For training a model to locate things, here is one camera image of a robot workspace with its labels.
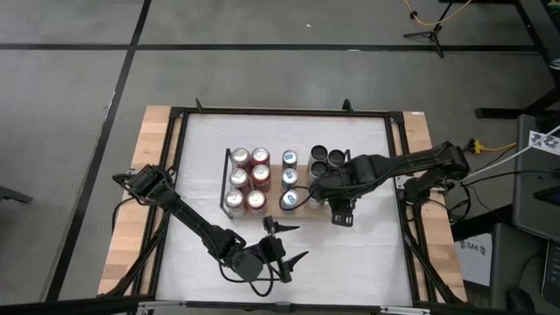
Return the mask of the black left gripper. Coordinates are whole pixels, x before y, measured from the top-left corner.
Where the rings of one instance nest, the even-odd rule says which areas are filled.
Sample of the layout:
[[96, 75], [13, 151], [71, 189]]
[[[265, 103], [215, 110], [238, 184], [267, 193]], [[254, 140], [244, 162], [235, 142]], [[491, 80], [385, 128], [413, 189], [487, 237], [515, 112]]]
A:
[[263, 260], [266, 263], [276, 263], [280, 281], [282, 283], [289, 283], [291, 281], [290, 270], [294, 269], [295, 265], [308, 254], [308, 251], [284, 260], [286, 256], [285, 248], [277, 234], [299, 229], [299, 226], [282, 225], [274, 220], [272, 216], [265, 216], [262, 219], [262, 225], [267, 232], [267, 235], [259, 241], [258, 245]]

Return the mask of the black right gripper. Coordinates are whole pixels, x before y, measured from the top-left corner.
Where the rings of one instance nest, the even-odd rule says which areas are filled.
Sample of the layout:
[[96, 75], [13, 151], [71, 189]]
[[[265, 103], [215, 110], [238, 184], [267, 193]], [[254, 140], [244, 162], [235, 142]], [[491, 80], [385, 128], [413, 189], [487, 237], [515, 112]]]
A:
[[316, 178], [309, 187], [309, 194], [319, 203], [328, 203], [333, 225], [351, 227], [354, 224], [354, 185], [354, 174], [347, 169], [338, 169]]

